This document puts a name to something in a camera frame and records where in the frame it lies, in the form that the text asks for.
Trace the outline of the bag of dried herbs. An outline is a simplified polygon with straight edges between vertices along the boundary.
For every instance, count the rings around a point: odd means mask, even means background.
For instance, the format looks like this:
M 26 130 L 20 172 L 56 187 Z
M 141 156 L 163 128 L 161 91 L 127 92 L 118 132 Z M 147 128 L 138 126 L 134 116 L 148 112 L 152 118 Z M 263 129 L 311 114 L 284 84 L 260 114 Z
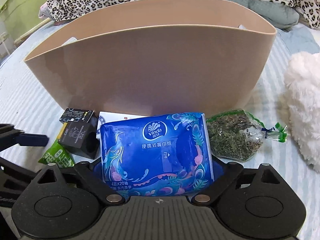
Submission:
M 261 148 L 265 140 L 284 143 L 287 126 L 276 123 L 267 128 L 252 113 L 243 109 L 222 112 L 206 120 L 213 155 L 237 161 L 247 161 Z

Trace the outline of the black small box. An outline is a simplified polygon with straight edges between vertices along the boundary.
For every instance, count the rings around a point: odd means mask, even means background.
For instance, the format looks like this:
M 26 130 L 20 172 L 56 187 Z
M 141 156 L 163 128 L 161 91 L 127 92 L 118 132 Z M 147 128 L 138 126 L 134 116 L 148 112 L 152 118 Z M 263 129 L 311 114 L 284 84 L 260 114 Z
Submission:
M 98 118 L 94 111 L 67 108 L 59 118 L 63 124 L 57 142 L 69 153 L 94 159 L 99 140 L 96 138 Z

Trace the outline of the blue tissue pack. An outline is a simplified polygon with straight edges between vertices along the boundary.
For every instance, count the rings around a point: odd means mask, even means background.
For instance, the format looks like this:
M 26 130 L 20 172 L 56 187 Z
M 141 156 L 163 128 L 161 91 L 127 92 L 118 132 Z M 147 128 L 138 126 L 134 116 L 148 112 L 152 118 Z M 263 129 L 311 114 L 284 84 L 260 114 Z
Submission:
M 194 194 L 214 181 L 204 113 L 100 126 L 102 180 L 125 198 Z

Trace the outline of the green snack packet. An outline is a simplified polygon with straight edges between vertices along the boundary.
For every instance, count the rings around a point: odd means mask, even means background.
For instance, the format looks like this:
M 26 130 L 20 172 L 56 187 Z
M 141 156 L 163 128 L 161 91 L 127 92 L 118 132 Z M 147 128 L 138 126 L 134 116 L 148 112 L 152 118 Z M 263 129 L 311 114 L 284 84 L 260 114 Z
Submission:
M 72 156 L 58 143 L 58 140 L 55 140 L 52 146 L 46 150 L 38 163 L 44 165 L 56 163 L 59 168 L 69 168 L 75 165 Z

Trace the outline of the white medicine box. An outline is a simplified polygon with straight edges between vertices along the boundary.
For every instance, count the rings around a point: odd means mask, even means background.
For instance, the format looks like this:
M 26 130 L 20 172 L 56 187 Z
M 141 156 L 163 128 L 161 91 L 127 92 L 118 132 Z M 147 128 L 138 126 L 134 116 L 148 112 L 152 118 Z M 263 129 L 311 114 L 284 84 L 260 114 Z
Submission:
M 141 115 L 132 115 L 132 114 L 121 114 L 121 113 L 111 113 L 111 112 L 100 112 L 98 118 L 98 126 L 96 131 L 96 138 L 100 139 L 100 127 L 101 125 L 109 122 L 130 120 L 136 118 L 143 118 Z

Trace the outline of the beige plastic storage bin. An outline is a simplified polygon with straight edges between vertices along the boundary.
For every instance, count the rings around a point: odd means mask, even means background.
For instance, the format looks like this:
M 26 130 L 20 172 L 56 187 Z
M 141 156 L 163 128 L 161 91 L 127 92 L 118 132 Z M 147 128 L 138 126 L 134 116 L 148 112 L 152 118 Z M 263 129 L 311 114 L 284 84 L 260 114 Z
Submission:
M 139 0 L 73 20 L 25 63 L 62 108 L 210 116 L 248 103 L 276 34 L 226 0 Z

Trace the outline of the grey-green quilted pillow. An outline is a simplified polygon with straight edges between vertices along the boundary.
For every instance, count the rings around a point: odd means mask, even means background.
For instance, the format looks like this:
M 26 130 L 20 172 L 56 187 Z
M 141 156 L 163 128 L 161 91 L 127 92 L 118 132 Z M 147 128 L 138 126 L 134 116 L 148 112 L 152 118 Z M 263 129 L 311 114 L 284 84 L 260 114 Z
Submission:
M 259 14 L 274 27 L 287 29 L 299 22 L 300 15 L 292 7 L 261 0 L 227 0 L 238 3 Z

